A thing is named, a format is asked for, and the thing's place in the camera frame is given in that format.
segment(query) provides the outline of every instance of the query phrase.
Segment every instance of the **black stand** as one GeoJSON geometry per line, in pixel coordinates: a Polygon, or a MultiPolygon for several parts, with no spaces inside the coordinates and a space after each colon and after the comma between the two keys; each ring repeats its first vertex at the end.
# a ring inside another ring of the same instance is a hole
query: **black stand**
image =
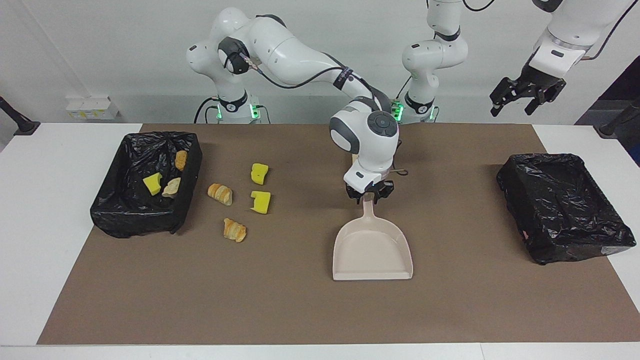
{"type": "Polygon", "coordinates": [[[598,135],[600,135],[603,139],[615,139],[616,137],[616,127],[626,123],[629,120],[632,120],[636,116],[640,115],[640,97],[636,100],[633,100],[629,106],[627,106],[615,119],[610,122],[602,125],[596,126],[593,128],[596,129],[598,135]]]}
{"type": "Polygon", "coordinates": [[[3,97],[0,96],[0,109],[2,109],[16,124],[18,124],[18,130],[16,130],[14,135],[31,135],[33,134],[38,126],[40,126],[39,121],[31,121],[23,114],[16,111],[16,109],[12,108],[8,102],[5,101],[3,97]]]}

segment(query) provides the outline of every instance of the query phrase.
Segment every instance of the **croissant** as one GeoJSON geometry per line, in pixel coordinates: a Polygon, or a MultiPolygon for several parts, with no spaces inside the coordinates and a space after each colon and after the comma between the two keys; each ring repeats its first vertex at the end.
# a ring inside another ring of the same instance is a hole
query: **croissant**
{"type": "Polygon", "coordinates": [[[225,218],[225,230],[223,235],[227,239],[235,240],[237,243],[242,242],[246,236],[246,226],[229,218],[225,218]]]}
{"type": "Polygon", "coordinates": [[[227,206],[231,206],[234,201],[233,191],[222,184],[211,184],[207,190],[207,195],[227,206]]]}
{"type": "Polygon", "coordinates": [[[175,168],[184,171],[184,166],[187,165],[187,152],[180,150],[175,153],[175,168]]]}

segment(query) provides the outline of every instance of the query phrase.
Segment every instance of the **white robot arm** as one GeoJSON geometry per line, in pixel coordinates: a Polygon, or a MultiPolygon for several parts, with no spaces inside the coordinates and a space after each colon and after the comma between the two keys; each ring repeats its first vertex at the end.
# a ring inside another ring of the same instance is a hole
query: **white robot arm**
{"type": "Polygon", "coordinates": [[[402,54],[402,64],[411,73],[409,90],[401,98],[403,123],[427,118],[440,82],[433,74],[463,63],[468,46],[460,35],[461,0],[431,0],[427,23],[435,32],[433,40],[409,45],[402,54]]]}
{"type": "Polygon", "coordinates": [[[552,14],[551,22],[536,42],[535,50],[520,77],[504,78],[491,93],[491,114],[521,97],[533,97],[527,115],[545,102],[552,102],[566,85],[563,77],[598,41],[602,31],[632,0],[533,0],[552,14]]]}
{"type": "Polygon", "coordinates": [[[190,65],[209,76],[218,92],[228,91],[230,99],[242,99],[237,76],[256,70],[276,86],[297,88],[312,81],[325,81],[353,100],[330,120],[330,135],[339,147],[358,159],[344,175],[350,197],[359,199],[365,192],[386,197],[392,183],[384,181],[392,167],[399,130],[391,116],[387,96],[373,88],[347,66],[328,54],[302,44],[274,15],[258,15],[249,19],[237,8],[224,9],[216,18],[209,40],[191,47],[190,65]],[[202,53],[204,60],[191,61],[202,53]],[[194,64],[205,63],[206,70],[194,64]],[[265,74],[264,65],[282,85],[265,74]]]}

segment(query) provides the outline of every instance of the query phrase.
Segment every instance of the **yellow sponge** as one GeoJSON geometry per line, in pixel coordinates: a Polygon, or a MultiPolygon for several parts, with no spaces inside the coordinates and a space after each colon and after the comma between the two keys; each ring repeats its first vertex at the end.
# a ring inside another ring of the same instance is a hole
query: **yellow sponge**
{"type": "Polygon", "coordinates": [[[145,182],[147,189],[149,189],[151,196],[160,192],[160,189],[162,188],[162,186],[160,186],[160,179],[162,179],[162,174],[159,172],[142,179],[142,181],[145,182]]]}
{"type": "Polygon", "coordinates": [[[264,184],[264,177],[269,171],[269,166],[265,164],[254,163],[251,166],[251,180],[258,185],[264,184]]]}
{"type": "Polygon", "coordinates": [[[271,201],[271,193],[251,192],[251,197],[254,198],[251,210],[254,210],[256,213],[266,214],[269,209],[269,201],[271,201]]]}

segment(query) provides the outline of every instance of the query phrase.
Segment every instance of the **table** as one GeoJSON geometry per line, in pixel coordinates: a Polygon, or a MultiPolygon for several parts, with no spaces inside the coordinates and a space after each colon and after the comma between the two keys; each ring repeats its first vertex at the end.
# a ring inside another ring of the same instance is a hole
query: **table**
{"type": "MultiPolygon", "coordinates": [[[[35,346],[92,228],[88,208],[113,154],[123,135],[137,132],[140,126],[42,124],[33,136],[14,138],[0,153],[0,188],[4,190],[0,192],[0,358],[489,360],[635,359],[640,354],[640,343],[35,346]],[[81,169],[82,176],[67,171],[70,168],[81,169]],[[65,195],[69,189],[75,197],[65,195]],[[65,203],[62,208],[57,206],[61,202],[65,203]]],[[[640,214],[636,210],[640,204],[640,169],[616,140],[600,139],[590,127],[534,129],[548,152],[572,152],[582,157],[625,223],[640,234],[640,214]]],[[[640,250],[634,248],[609,259],[637,307],[640,250]]]]}

